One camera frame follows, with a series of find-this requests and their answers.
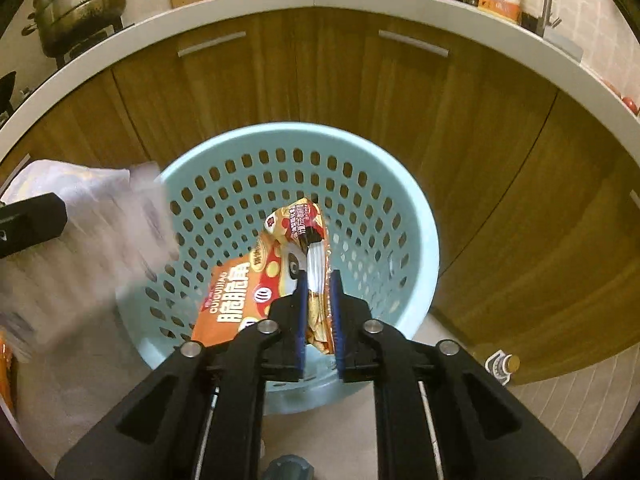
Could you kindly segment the small bottle on floor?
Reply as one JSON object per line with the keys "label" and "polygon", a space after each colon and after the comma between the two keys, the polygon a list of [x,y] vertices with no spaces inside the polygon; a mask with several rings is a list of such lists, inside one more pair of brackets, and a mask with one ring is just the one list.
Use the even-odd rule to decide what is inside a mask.
{"label": "small bottle on floor", "polygon": [[493,378],[496,378],[501,385],[506,386],[512,375],[520,368],[521,361],[518,356],[497,350],[485,361],[485,370]]}

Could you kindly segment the fan-pattern grey tablecloth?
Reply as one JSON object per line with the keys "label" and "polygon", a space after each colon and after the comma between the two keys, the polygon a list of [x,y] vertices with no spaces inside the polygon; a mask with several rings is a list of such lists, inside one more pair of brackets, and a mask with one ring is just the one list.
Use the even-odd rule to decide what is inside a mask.
{"label": "fan-pattern grey tablecloth", "polygon": [[67,212],[59,237],[1,263],[1,333],[17,358],[17,425],[48,474],[149,374],[115,297],[168,260],[159,173],[154,162],[101,170],[42,160],[2,196],[13,205],[53,193]]}

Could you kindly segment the light blue perforated trash basket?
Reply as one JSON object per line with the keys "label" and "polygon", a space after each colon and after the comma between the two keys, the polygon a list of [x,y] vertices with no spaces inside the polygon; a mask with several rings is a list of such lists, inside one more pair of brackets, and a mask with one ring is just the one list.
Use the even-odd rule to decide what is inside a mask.
{"label": "light blue perforated trash basket", "polygon": [[178,255],[117,296],[150,367],[189,340],[232,339],[306,280],[304,376],[270,382],[266,410],[308,411],[354,392],[336,371],[332,272],[405,336],[430,310],[439,270],[431,207],[397,159],[359,136],[303,122],[245,127],[192,148],[160,180]]}

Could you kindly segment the clear printed plastic bag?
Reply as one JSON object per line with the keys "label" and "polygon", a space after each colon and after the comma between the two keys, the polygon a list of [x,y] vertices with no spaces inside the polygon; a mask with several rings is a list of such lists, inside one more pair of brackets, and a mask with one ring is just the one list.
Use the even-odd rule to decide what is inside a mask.
{"label": "clear printed plastic bag", "polygon": [[177,254],[160,182],[84,200],[59,237],[1,260],[1,333],[28,361],[110,306],[117,289],[160,272]]}

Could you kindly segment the steel kitchen faucet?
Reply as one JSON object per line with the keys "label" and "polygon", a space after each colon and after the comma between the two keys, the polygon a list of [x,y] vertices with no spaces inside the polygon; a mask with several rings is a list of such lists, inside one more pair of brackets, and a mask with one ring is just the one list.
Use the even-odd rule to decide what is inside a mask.
{"label": "steel kitchen faucet", "polygon": [[543,37],[548,28],[558,27],[562,23],[562,18],[552,18],[552,3],[553,0],[542,2],[541,14],[536,26],[536,35],[539,37]]}

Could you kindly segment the black wok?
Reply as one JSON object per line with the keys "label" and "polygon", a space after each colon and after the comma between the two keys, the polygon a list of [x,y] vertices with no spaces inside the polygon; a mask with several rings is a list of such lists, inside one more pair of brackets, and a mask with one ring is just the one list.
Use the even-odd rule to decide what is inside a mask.
{"label": "black wok", "polygon": [[0,78],[0,113],[13,114],[11,98],[15,87],[16,71],[12,70]]}

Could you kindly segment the stacked steel steamer pot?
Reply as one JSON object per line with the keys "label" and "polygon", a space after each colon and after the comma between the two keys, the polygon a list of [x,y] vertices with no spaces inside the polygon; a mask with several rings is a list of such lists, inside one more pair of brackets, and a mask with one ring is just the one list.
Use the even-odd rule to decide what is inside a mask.
{"label": "stacked steel steamer pot", "polygon": [[34,10],[22,35],[35,32],[45,55],[62,58],[107,28],[122,30],[126,5],[127,0],[32,0]]}

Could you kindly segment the orange snack bag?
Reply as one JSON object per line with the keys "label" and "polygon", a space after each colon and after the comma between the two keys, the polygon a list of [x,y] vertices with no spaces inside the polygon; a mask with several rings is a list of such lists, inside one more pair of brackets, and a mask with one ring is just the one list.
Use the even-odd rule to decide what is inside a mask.
{"label": "orange snack bag", "polygon": [[323,354],[335,344],[330,300],[330,242],[320,207],[307,197],[270,214],[244,256],[215,266],[192,338],[206,346],[231,340],[269,315],[306,278],[304,341]]}

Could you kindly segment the red plastic bag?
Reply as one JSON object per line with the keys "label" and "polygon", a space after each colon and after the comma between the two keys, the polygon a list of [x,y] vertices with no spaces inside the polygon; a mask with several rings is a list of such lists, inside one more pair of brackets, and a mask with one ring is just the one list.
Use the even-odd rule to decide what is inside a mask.
{"label": "red plastic bag", "polygon": [[0,391],[11,413],[14,412],[12,391],[13,353],[3,338],[0,338]]}

